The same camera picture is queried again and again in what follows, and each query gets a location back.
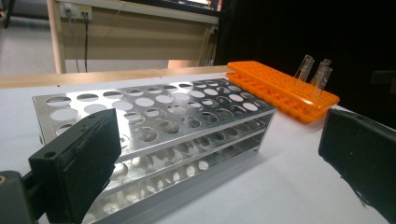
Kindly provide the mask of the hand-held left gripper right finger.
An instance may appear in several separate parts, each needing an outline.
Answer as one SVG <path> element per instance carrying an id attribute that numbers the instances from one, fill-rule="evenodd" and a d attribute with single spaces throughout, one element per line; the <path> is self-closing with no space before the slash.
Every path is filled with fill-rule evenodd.
<path id="1" fill-rule="evenodd" d="M 318 154 L 363 204 L 396 224 L 396 131 L 362 115 L 331 109 Z"/>

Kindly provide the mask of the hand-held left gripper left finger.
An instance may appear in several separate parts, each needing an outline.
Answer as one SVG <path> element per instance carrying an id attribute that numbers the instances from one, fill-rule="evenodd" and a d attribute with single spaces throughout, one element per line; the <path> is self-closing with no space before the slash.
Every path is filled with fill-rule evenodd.
<path id="1" fill-rule="evenodd" d="M 81 222 L 108 185 L 120 153 L 114 109 L 89 115 L 46 144 L 29 158 L 34 216 Z"/>

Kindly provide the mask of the clear glass test tube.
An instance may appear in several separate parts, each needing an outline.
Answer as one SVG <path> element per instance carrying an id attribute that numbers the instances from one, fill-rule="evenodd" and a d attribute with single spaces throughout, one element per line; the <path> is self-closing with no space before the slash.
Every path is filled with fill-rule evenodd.
<path id="1" fill-rule="evenodd" d="M 312 77 L 310 84 L 312 86 L 318 86 L 323 80 L 327 80 L 328 76 L 332 72 L 330 64 L 332 63 L 329 59 L 324 59 L 318 66 L 317 72 Z"/>
<path id="2" fill-rule="evenodd" d="M 311 55 L 305 55 L 294 77 L 298 80 L 306 82 L 314 62 L 315 60 Z"/>
<path id="3" fill-rule="evenodd" d="M 326 86 L 326 84 L 327 84 L 327 82 L 329 80 L 329 77 L 330 76 L 328 76 L 327 80 L 323 80 L 318 86 L 313 86 L 315 88 L 314 89 L 314 95 L 316 97 L 319 97 L 322 94 L 322 91 L 325 89 L 325 86 Z"/>

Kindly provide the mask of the metal test tube rack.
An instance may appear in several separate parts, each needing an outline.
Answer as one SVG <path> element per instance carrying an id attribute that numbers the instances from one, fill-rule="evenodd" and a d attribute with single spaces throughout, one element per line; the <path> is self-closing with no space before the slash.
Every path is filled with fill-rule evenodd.
<path id="1" fill-rule="evenodd" d="M 117 112 L 121 154 L 83 224 L 259 150 L 276 112 L 223 78 L 41 95 L 33 101 L 44 144 L 95 112 Z"/>

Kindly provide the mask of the orange plastic test tube rack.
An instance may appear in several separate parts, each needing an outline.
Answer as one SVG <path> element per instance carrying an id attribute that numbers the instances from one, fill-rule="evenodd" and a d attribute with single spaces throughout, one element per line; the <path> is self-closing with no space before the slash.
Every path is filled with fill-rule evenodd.
<path id="1" fill-rule="evenodd" d="M 316 95 L 314 86 L 262 63 L 231 62 L 227 67 L 231 69 L 227 78 L 233 84 L 305 124 L 324 117 L 340 101 L 327 91 Z"/>

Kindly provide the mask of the white board mat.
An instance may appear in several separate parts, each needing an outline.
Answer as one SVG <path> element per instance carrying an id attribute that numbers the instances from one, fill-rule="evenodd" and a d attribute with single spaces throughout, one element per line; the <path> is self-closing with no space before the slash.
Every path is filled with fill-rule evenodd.
<path id="1" fill-rule="evenodd" d="M 0 171 L 40 149 L 36 95 L 172 82 L 100 74 L 0 77 Z M 323 123 L 276 113 L 262 148 L 165 190 L 107 224 L 388 224 L 318 154 Z"/>

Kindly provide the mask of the light wooden desk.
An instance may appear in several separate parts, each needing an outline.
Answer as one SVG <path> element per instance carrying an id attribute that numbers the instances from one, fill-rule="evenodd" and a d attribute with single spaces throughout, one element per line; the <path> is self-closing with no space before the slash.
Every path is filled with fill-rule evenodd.
<path id="1" fill-rule="evenodd" d="M 60 2 L 92 8 L 92 19 L 61 17 Z M 56 72 L 100 68 L 111 61 L 167 61 L 170 68 L 212 61 L 214 15 L 121 0 L 47 0 Z"/>

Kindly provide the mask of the monitor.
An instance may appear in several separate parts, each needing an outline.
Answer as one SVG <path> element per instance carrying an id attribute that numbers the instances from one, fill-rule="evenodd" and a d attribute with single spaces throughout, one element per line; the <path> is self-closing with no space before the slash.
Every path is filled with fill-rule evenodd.
<path id="1" fill-rule="evenodd" d="M 222 0 L 185 0 L 193 6 L 203 7 L 210 10 L 221 11 Z"/>

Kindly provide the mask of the wall power outlet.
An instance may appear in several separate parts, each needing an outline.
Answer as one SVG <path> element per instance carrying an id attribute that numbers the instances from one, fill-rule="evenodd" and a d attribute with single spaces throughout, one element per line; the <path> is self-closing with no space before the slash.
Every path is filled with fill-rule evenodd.
<path id="1" fill-rule="evenodd" d="M 92 19 L 91 7 L 66 2 L 60 2 L 59 7 L 62 18 L 88 21 Z"/>

